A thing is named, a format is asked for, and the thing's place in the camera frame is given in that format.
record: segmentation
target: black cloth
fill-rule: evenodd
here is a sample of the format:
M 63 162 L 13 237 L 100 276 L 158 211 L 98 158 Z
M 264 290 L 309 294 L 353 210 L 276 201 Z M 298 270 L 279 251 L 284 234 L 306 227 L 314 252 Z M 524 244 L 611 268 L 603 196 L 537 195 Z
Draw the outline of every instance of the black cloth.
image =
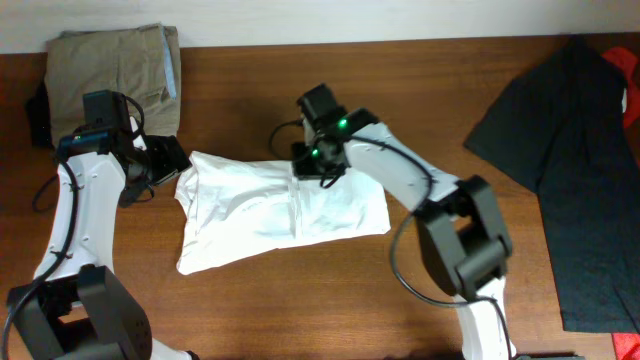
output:
M 622 128 L 625 86 L 572 39 L 514 79 L 465 142 L 538 194 L 567 331 L 640 332 L 640 170 Z
M 24 105 L 31 128 L 31 145 L 53 149 L 51 143 L 51 117 L 49 115 L 49 96 L 44 81 L 38 86 L 36 94 Z

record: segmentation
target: wooden table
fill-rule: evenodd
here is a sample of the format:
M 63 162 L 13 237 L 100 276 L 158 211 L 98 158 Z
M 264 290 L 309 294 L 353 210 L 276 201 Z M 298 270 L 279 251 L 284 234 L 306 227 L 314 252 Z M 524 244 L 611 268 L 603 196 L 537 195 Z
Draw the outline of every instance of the wooden table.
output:
M 515 248 L 506 303 L 520 353 L 575 351 L 589 360 L 610 360 L 610 335 L 562 331 L 536 197 L 462 147 L 505 85 L 566 39 L 183 49 L 178 138 L 187 153 L 272 159 L 266 144 L 271 129 L 296 118 L 297 97 L 326 82 L 348 108 L 368 107 L 435 166 L 460 177 L 480 174 L 493 185 Z M 639 34 L 589 41 L 601 50 L 625 45 L 640 53 Z M 55 168 L 47 151 L 31 148 L 22 109 L 45 63 L 44 54 L 0 56 L 3 297 L 31 280 L 54 216 L 31 211 L 33 194 Z M 283 132 L 281 151 L 300 136 Z M 175 264 L 185 216 L 174 191 L 175 182 L 150 203 L 119 209 L 113 250 L 116 274 L 145 309 L 154 337 L 168 345 L 192 349 L 202 359 L 381 359 L 460 349 L 456 313 L 421 303 L 393 277 L 390 235 L 278 250 L 180 275 Z M 54 201 L 56 190 L 50 193 Z M 395 229 L 406 211 L 390 197 L 388 204 Z M 413 231 L 404 237 L 399 258 L 413 284 L 442 295 L 421 265 Z M 5 316 L 2 307 L 3 322 Z M 28 358 L 15 331 L 10 344 L 13 358 Z

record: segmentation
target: red cloth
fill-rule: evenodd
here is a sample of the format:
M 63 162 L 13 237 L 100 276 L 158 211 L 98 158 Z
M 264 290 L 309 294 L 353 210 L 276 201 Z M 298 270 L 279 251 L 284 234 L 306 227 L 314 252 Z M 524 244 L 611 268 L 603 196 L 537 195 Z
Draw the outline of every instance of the red cloth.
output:
M 638 65 L 638 57 L 623 47 L 611 48 L 602 54 L 602 57 L 622 70 L 627 79 L 627 111 L 624 113 L 623 121 L 626 129 L 640 118 L 640 89 L 633 82 L 633 71 Z
M 613 334 L 618 360 L 640 360 L 640 335 Z

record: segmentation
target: beige towel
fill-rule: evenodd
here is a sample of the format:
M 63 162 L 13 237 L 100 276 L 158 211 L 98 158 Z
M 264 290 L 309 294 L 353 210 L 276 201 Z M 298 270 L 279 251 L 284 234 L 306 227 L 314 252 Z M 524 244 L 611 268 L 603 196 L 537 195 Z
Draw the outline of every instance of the beige towel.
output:
M 165 39 L 171 54 L 175 99 L 170 96 L 165 72 Z M 176 135 L 180 80 L 175 27 L 154 24 L 131 30 L 63 33 L 49 43 L 45 75 L 53 145 L 84 124 L 82 95 L 104 89 L 121 92 L 142 106 L 147 134 Z M 129 112 L 139 119 L 135 108 L 129 106 Z

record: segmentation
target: white towel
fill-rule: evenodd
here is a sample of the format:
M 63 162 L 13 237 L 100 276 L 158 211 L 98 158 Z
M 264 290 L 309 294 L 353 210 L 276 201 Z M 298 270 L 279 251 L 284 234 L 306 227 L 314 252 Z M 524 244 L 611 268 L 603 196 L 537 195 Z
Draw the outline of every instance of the white towel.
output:
M 353 169 L 329 189 L 300 181 L 289 161 L 240 162 L 191 153 L 175 198 L 187 215 L 184 275 L 273 249 L 389 231 L 380 184 Z

